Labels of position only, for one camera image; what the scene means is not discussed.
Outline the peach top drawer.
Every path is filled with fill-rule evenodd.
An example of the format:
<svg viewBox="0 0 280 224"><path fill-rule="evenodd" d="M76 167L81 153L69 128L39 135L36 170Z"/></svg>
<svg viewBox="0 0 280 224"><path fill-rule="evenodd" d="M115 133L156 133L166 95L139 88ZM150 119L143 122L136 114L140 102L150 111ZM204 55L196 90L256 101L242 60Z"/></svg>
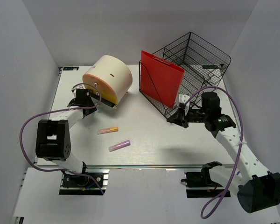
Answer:
<svg viewBox="0 0 280 224"><path fill-rule="evenodd" d="M82 77L82 81L84 83L84 86L87 89L89 89L90 87L93 87L96 90L98 90L98 88L104 88L104 89L108 88L108 89L113 90L113 88L108 83L106 83L104 80L102 80L101 78L98 78L96 76L93 76L91 74L84 74Z"/></svg>

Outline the yellow bottom drawer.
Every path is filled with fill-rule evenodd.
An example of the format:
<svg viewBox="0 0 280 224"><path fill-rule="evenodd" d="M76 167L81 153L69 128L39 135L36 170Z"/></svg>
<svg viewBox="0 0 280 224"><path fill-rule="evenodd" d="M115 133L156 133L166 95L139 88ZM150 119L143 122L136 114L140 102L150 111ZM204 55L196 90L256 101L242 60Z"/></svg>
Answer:
<svg viewBox="0 0 280 224"><path fill-rule="evenodd" d="M93 87L89 88L90 90L92 90L93 92L93 97L97 100L99 100L100 96L102 97L101 101L107 100L113 104L117 104L118 103L118 99L117 96L115 94L115 92L112 89L104 89L104 88L98 88L100 95L97 95L97 90Z"/></svg>

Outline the cream semicircular drawer box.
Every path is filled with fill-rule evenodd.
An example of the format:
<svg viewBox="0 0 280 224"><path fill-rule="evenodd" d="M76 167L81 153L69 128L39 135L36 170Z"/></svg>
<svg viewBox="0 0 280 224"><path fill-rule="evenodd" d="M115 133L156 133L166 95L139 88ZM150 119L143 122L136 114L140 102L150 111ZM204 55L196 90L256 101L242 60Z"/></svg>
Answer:
<svg viewBox="0 0 280 224"><path fill-rule="evenodd" d="M116 105L126 95L133 83L132 73L128 66L109 55L100 57L84 74L91 74L108 83L117 96L118 103Z"/></svg>

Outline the orange capped pink tube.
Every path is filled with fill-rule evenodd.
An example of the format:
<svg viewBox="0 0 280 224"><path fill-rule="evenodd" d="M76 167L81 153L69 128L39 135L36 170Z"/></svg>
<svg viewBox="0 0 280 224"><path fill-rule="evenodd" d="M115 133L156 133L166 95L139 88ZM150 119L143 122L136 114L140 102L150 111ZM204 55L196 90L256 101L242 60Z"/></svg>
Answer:
<svg viewBox="0 0 280 224"><path fill-rule="evenodd" d="M113 132L118 132L119 128L116 127L109 127L109 128L105 128L105 129L101 129L97 132L98 135L100 134L105 134L105 133L113 133Z"/></svg>

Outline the red file folder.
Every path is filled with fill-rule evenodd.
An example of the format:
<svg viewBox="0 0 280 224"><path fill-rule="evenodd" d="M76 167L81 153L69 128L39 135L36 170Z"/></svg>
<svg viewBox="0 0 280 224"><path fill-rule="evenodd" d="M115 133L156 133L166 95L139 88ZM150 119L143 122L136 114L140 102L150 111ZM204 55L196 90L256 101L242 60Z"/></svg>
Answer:
<svg viewBox="0 0 280 224"><path fill-rule="evenodd" d="M140 91L172 108L185 70L146 51L141 52Z"/></svg>

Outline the purple tube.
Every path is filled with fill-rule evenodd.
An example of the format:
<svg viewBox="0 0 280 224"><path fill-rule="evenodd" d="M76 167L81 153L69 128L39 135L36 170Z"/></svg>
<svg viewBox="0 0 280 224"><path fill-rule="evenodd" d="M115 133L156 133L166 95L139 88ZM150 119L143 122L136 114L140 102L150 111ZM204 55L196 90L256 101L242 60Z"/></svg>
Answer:
<svg viewBox="0 0 280 224"><path fill-rule="evenodd" d="M130 140L126 140L126 141L123 141L123 142L118 143L118 144L116 144L116 145L110 146L110 147L109 147L109 151L110 151L110 152L113 152L113 151L116 151L116 150L118 150L118 149L121 149L121 148L130 146L130 145L131 145Z"/></svg>

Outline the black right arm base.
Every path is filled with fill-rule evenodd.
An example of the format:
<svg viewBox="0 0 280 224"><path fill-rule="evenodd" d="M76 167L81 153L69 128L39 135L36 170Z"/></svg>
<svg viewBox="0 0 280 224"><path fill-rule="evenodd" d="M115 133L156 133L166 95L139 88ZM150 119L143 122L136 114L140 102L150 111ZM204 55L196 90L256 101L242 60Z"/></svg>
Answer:
<svg viewBox="0 0 280 224"><path fill-rule="evenodd" d="M186 172L181 183L186 186L187 198L213 198L224 191L224 187L210 179L209 170L222 166L222 163L213 161L204 164L199 172Z"/></svg>

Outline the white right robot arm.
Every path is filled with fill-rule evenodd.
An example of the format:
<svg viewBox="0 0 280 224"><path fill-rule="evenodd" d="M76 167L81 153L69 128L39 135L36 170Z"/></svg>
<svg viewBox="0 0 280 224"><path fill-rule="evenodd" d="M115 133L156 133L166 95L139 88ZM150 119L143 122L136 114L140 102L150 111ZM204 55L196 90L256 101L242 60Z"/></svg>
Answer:
<svg viewBox="0 0 280 224"><path fill-rule="evenodd" d="M269 171L241 140L241 132L232 118L222 113L217 93L203 93L202 105L196 109L190 107L189 98L188 95L179 95L179 107L167 122L184 128L187 128L189 123L204 123L205 128L234 161L235 171L213 161L202 166L199 177L187 177L183 182L189 188L221 185L237 196L241 207L247 213L280 204L280 173Z"/></svg>

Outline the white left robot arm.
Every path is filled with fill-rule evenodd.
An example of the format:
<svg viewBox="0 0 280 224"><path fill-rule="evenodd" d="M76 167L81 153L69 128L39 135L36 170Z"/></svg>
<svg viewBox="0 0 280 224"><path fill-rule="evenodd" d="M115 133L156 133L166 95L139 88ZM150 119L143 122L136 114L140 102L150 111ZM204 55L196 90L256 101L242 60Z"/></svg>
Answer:
<svg viewBox="0 0 280 224"><path fill-rule="evenodd" d="M97 109L88 89L77 89L76 97L68 107L52 119L39 121L35 152L38 158L74 172L73 181L78 186L85 186L89 182L89 174L83 171L84 163L71 152L70 128Z"/></svg>

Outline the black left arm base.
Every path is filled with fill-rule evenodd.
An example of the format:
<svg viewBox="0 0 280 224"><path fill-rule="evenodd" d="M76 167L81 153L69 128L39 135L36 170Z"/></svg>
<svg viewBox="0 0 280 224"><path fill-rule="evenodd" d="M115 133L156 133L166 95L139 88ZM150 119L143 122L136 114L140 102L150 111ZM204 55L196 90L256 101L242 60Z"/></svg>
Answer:
<svg viewBox="0 0 280 224"><path fill-rule="evenodd" d="M83 172L87 176L74 175L68 172L63 172L59 195L63 196L102 196L102 192L106 191L109 170L104 168L91 168L84 165Z"/></svg>

